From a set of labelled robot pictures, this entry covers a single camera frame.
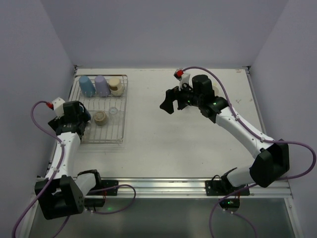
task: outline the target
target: wall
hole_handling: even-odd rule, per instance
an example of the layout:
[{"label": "wall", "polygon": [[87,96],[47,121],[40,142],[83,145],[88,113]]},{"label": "wall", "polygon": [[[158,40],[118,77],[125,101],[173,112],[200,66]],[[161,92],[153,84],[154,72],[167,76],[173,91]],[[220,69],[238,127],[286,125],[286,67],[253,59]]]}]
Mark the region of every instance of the wall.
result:
[{"label": "wall", "polygon": [[[290,0],[251,67],[251,78],[269,135],[303,141],[317,149],[317,1]],[[309,167],[308,150],[291,146],[291,170]],[[317,237],[317,169],[291,180],[307,238]]]},{"label": "wall", "polygon": [[42,0],[85,67],[251,65],[287,0]]},{"label": "wall", "polygon": [[[40,1],[1,1],[0,29],[0,237],[10,237],[53,147],[32,124],[31,107],[67,97],[73,66]],[[35,117],[46,125],[53,112],[40,106]]]}]

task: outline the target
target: metal rack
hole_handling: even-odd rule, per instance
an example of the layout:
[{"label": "metal rack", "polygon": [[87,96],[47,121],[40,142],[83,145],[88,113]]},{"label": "metal rack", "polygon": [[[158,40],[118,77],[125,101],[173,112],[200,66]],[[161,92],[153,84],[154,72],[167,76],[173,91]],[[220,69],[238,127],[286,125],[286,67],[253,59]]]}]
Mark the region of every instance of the metal rack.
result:
[{"label": "metal rack", "polygon": [[[99,126],[94,120],[86,126],[85,134],[82,138],[82,143],[86,144],[101,144],[101,143],[121,143],[124,135],[125,112],[128,92],[128,77],[125,74],[102,76],[108,82],[111,77],[118,77],[124,88],[124,92],[120,97],[109,95],[100,97],[98,94],[91,98],[85,97],[82,93],[78,79],[83,75],[76,75],[73,88],[70,94],[70,101],[80,101],[84,104],[89,113],[93,116],[97,111],[104,111],[108,116],[108,122]],[[95,85],[95,77],[97,74],[89,74],[88,76],[93,85]]]}]

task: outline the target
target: wire rack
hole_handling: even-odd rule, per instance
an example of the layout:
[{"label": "wire rack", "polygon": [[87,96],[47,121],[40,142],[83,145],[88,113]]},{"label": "wire rack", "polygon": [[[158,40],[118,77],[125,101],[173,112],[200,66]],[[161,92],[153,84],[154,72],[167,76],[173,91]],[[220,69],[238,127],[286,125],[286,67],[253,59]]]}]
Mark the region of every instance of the wire rack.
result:
[{"label": "wire rack", "polygon": [[[109,95],[100,97],[98,94],[91,98],[85,97],[82,93],[78,79],[82,75],[76,75],[73,88],[70,94],[70,101],[80,101],[93,117],[97,111],[104,111],[108,116],[108,121],[105,125],[96,125],[92,119],[86,126],[85,133],[82,137],[82,143],[102,144],[102,143],[122,143],[124,135],[124,122],[128,92],[128,77],[124,74],[117,75],[102,75],[108,82],[110,78],[117,77],[120,79],[124,92],[120,97]],[[97,74],[88,76],[93,85],[95,85],[95,77]]]}]

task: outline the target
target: gray floor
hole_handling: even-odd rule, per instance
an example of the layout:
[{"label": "gray floor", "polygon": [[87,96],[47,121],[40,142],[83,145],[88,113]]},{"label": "gray floor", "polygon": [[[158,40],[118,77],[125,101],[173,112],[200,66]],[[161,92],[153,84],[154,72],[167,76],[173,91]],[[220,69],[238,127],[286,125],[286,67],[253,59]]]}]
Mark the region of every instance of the gray floor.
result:
[{"label": "gray floor", "polygon": [[[127,199],[108,199],[102,210],[115,210]],[[72,216],[58,238],[209,238],[208,219],[214,199],[137,199],[118,214],[83,213]],[[284,199],[243,199],[238,211],[256,226],[259,238],[293,238]],[[47,221],[37,210],[30,238],[52,237],[64,218]],[[254,238],[241,218],[214,214],[217,238]]]}]

